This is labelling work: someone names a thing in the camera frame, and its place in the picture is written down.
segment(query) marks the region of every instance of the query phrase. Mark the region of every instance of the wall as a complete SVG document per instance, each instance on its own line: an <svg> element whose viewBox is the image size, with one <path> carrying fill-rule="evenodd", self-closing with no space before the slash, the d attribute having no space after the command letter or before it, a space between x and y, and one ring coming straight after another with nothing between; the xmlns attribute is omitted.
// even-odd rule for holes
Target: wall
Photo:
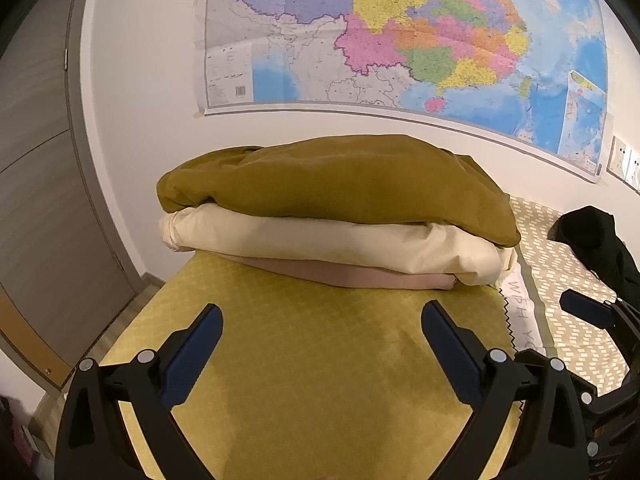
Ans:
<svg viewBox="0 0 640 480"><path fill-rule="evenodd" d="M140 272L167 279L188 258L170 253L158 235L161 209L154 191L166 171L228 146L354 133L419 137L471 154L511 194L563 212L587 204L609 211L620 237L640 258L640 197L609 174L599 185L589 184L486 140L383 118L308 112L197 117L193 3L91 0L86 8L81 71L88 135L112 215ZM615 134L640 146L640 57L610 11L607 38L612 48L608 120Z"/></svg>
<svg viewBox="0 0 640 480"><path fill-rule="evenodd" d="M12 413L27 424L45 391L0 350L0 396L9 399Z"/></svg>

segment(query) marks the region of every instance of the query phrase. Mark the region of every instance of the stack of folded blankets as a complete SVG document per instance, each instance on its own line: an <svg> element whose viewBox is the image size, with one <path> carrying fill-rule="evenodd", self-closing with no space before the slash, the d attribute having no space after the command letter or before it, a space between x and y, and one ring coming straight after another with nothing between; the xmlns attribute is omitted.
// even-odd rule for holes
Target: stack of folded blankets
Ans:
<svg viewBox="0 0 640 480"><path fill-rule="evenodd" d="M495 285L520 241L508 197L470 156L402 135L207 153L165 174L158 198L174 251L335 286Z"/></svg>

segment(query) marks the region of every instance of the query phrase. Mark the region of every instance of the gray wooden door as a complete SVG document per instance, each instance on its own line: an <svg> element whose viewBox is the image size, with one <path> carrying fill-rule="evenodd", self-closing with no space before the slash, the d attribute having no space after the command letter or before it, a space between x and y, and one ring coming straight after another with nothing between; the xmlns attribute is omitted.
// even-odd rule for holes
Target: gray wooden door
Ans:
<svg viewBox="0 0 640 480"><path fill-rule="evenodd" d="M70 368L135 296L95 216L69 129L65 41L71 2L38 0L0 58L4 304L15 307L50 349L49 358ZM0 319L0 332L38 368L20 336L24 327L11 330ZM59 386L60 377L52 382Z"/></svg>

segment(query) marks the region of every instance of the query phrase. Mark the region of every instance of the blue gripper pad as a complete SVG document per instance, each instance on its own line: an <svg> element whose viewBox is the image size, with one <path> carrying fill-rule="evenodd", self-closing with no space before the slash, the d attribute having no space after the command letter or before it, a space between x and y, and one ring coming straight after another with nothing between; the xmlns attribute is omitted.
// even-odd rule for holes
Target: blue gripper pad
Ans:
<svg viewBox="0 0 640 480"><path fill-rule="evenodd" d="M561 294L560 308L601 329L612 328L616 323L608 306L572 289Z"/></svg>
<svg viewBox="0 0 640 480"><path fill-rule="evenodd" d="M469 331L457 327L437 301L430 301L424 306L422 333L458 400L477 410L483 400L481 371L465 345L467 338L460 337L464 332Z"/></svg>
<svg viewBox="0 0 640 480"><path fill-rule="evenodd" d="M222 336L220 307L208 304L196 321L184 331L186 338L164 368L160 399L168 410L187 400Z"/></svg>

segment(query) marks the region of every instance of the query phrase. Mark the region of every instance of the yellow bed sheet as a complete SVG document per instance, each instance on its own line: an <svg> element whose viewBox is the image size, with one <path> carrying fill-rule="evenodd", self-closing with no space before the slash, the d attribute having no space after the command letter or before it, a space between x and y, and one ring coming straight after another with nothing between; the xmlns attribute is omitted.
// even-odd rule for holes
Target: yellow bed sheet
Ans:
<svg viewBox="0 0 640 480"><path fill-rule="evenodd" d="M432 299L487 347L511 349L504 300L488 286L346 289L198 252L102 364L157 349L215 303L222 339L173 414L217 480L425 480L470 415L420 329ZM130 405L122 408L146 474L162 479ZM515 404L483 478L498 473L518 415Z"/></svg>

